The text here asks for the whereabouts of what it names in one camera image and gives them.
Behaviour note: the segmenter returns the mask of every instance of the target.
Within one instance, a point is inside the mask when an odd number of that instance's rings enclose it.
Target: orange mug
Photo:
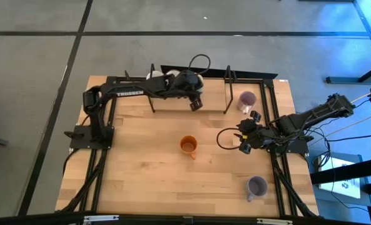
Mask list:
[[[197,140],[193,136],[184,136],[180,141],[181,151],[189,154],[195,160],[195,150],[197,149]]]

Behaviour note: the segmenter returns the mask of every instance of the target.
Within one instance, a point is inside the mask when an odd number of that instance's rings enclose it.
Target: mug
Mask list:
[[[247,114],[252,106],[254,106],[256,102],[256,96],[254,93],[250,91],[244,91],[240,94],[240,98],[238,99],[238,108],[242,111],[242,113]]]
[[[251,202],[255,196],[264,196],[267,192],[267,183],[260,176],[251,177],[247,182],[247,200]]]
[[[180,141],[181,151],[189,154],[195,160],[195,150],[197,149],[197,140],[190,135],[184,136]]]

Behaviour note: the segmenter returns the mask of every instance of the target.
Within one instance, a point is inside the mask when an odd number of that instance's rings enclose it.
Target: wooden tabletop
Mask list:
[[[87,88],[105,81],[106,76],[91,76]],[[294,113],[288,81],[274,80],[274,86],[280,115]],[[247,117],[237,109],[238,97],[243,91],[251,91],[257,96],[253,110],[261,113],[260,123],[264,124],[259,90],[258,84],[233,84],[234,101],[227,114],[223,114],[223,110],[230,96],[229,85],[222,79],[204,80],[204,107],[197,112],[190,111],[187,99],[156,99],[157,111],[153,113],[145,96],[119,98],[113,122],[116,129],[114,142],[107,155],[97,211],[279,216],[269,154],[253,149],[250,155],[246,155],[216,145],[216,135],[220,130],[234,128]],[[270,118],[273,119],[268,89],[266,95]],[[79,123],[84,118],[81,111]],[[222,133],[221,145],[239,145],[232,133]],[[179,147],[185,135],[197,139],[195,161]],[[56,209],[66,206],[84,183],[89,156],[90,150],[81,149],[69,160]],[[287,156],[293,187],[310,210],[318,214],[307,163],[298,154]],[[264,197],[247,202],[245,183],[251,176],[262,176],[269,189]],[[89,192],[86,209],[90,208],[93,189]],[[282,192],[286,213],[290,214],[284,187]]]

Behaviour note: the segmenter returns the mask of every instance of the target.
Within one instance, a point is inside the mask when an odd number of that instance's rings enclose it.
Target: wooden table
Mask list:
[[[105,81],[105,76],[91,76],[87,88]],[[274,80],[274,86],[280,115],[294,113],[288,81]],[[229,85],[225,85],[222,79],[204,81],[204,107],[197,112],[189,110],[187,99],[167,99],[172,110],[161,102],[163,100],[155,100],[157,111],[153,113],[146,96],[119,98],[113,122],[116,128],[114,142],[107,155],[97,211],[279,216],[269,154],[261,149],[253,149],[250,155],[239,150],[224,150],[216,145],[215,140],[221,129],[234,128],[247,117],[236,106],[242,91],[255,93],[257,103],[253,110],[261,113],[260,123],[264,124],[259,90],[257,84],[233,84],[234,101],[227,114],[223,114],[223,110],[229,100]],[[273,119],[268,89],[266,95],[270,118]],[[81,111],[79,123],[84,118]],[[239,145],[232,133],[222,133],[220,143],[224,146]],[[198,141],[195,161],[180,150],[179,142],[185,135],[192,135]],[[66,206],[83,185],[89,156],[90,150],[81,149],[69,160],[56,209]],[[307,163],[299,154],[287,156],[293,187],[310,210],[318,214]],[[251,176],[266,179],[269,190],[264,197],[247,202],[244,187]],[[86,209],[90,208],[93,189],[89,192]],[[290,214],[284,187],[282,193],[285,210]]]

